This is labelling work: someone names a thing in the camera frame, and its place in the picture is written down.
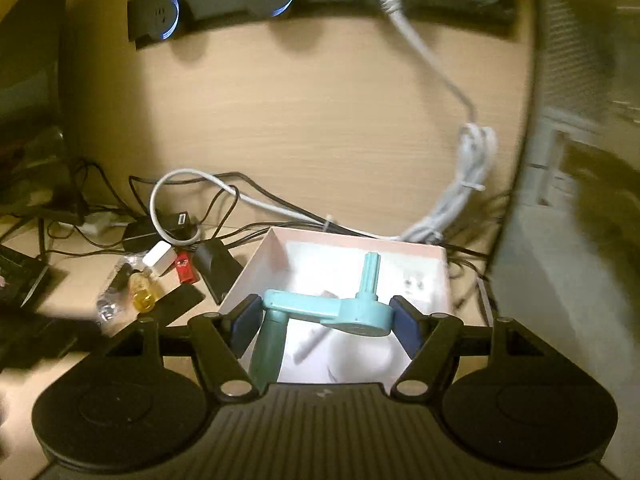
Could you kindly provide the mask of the red lighter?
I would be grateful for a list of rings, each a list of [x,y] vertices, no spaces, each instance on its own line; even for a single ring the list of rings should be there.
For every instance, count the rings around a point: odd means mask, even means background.
[[[181,284],[194,284],[198,281],[198,271],[193,266],[190,252],[177,252],[175,269]]]

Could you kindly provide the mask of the dark book on left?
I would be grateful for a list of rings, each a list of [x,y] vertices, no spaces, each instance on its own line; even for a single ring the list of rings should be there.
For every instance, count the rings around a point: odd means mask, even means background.
[[[50,280],[49,266],[37,258],[1,246],[1,307],[32,310]]]

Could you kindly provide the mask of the teal hand crank tool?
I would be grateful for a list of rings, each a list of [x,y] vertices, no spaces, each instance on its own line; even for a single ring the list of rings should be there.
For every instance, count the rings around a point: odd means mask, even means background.
[[[394,311],[378,300],[381,256],[369,252],[363,261],[359,290],[352,298],[311,296],[268,289],[262,297],[262,326],[257,335],[250,378],[265,390],[278,380],[284,356],[288,321],[317,323],[365,337],[385,337],[392,331]]]

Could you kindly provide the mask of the black power adapter brick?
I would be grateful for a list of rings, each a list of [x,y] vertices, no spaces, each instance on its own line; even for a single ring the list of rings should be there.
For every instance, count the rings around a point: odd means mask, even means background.
[[[158,216],[163,229],[177,240],[187,240],[196,233],[196,225],[187,212],[178,214],[160,214]],[[154,228],[150,217],[134,220],[127,224],[122,234],[122,249],[138,254],[147,252],[162,240]]]

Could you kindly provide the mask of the pink cardboard box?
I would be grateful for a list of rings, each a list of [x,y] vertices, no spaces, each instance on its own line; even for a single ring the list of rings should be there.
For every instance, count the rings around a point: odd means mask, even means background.
[[[393,240],[273,228],[262,240],[224,298],[227,313],[249,294],[268,289],[349,298],[356,295],[364,259],[381,257],[378,298],[404,297],[423,314],[450,314],[448,264],[444,250]],[[394,335],[369,338],[291,321],[280,382],[380,382],[390,388],[410,359]]]

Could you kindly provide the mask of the white charger cube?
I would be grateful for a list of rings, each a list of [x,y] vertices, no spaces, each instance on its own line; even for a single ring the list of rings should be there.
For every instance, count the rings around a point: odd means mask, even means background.
[[[176,252],[171,244],[160,240],[142,258],[143,265],[152,273],[161,276],[175,262]]]

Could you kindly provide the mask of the computer case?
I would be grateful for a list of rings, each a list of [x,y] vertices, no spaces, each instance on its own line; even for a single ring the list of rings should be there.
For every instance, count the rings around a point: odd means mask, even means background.
[[[639,0],[535,0],[513,197],[490,265],[499,311],[597,379],[604,456],[639,474]]]

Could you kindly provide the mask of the yellow small bottle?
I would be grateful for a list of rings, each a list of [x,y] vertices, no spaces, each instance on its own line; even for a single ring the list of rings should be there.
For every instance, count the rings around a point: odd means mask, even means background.
[[[156,305],[157,296],[151,279],[141,271],[131,273],[128,292],[134,310],[139,313],[151,312]]]

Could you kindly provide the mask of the black rounded case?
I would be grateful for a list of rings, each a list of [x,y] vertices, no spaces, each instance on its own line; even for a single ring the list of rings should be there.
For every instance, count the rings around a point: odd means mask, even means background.
[[[201,242],[194,250],[192,261],[213,300],[220,306],[242,273],[242,264],[218,238]]]

